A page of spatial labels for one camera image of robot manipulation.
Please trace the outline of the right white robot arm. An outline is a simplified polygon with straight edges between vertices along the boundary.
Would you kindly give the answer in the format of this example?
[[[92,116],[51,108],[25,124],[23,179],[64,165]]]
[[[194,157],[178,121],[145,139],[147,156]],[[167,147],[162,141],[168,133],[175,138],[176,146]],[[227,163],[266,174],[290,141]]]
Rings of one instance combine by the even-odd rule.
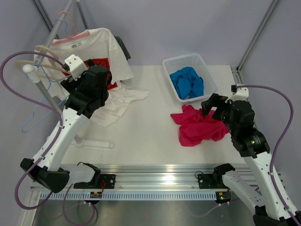
[[[245,182],[229,163],[214,168],[214,184],[233,191],[250,210],[257,226],[299,226],[301,212],[291,202],[272,166],[268,142],[254,127],[251,104],[214,93],[201,107],[203,115],[216,108],[212,118],[223,122],[229,130],[231,142],[252,171],[259,191]]]

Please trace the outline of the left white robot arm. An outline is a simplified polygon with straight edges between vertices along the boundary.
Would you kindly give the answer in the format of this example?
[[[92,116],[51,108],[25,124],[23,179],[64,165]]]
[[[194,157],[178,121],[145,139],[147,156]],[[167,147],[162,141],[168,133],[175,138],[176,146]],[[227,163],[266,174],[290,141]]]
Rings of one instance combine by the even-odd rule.
[[[61,82],[69,92],[61,121],[42,148],[32,158],[24,158],[20,163],[31,179],[53,193],[65,188],[70,173],[61,168],[62,159],[81,127],[95,110],[105,105],[110,82],[111,72],[102,65],[89,66],[76,80]]]

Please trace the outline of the pink magenta t shirt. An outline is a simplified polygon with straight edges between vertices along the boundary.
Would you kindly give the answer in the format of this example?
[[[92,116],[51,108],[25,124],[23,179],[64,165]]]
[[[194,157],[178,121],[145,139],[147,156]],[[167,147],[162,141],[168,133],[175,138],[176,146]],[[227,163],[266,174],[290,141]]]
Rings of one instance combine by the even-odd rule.
[[[179,125],[179,142],[182,146],[193,147],[204,140],[219,141],[229,133],[222,121],[213,119],[214,110],[208,115],[202,114],[202,109],[191,105],[183,105],[182,113],[170,114],[173,121]]]

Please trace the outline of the wooden clothes hanger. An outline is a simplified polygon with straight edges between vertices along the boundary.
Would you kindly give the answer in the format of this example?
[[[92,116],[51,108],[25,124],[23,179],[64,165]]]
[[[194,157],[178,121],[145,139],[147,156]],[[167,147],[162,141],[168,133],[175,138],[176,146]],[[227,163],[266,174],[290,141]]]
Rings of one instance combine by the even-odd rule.
[[[34,48],[34,51],[43,52],[48,56],[51,56],[57,60],[59,59],[58,55],[54,51],[52,51],[50,48],[45,47],[43,45],[37,45]],[[30,60],[18,60],[16,61],[15,66],[17,67],[17,69],[21,71],[24,65],[33,64],[33,63],[34,61],[30,61]],[[51,79],[54,78],[60,79],[63,77],[67,77],[67,75],[71,75],[70,73],[67,73],[61,66],[59,66],[59,64],[56,61],[49,59],[47,57],[42,60],[42,63],[40,65],[44,68],[44,70],[46,71],[48,76],[50,76]],[[43,74],[42,69],[39,69],[38,76],[41,78],[46,78],[45,75],[42,74]]]

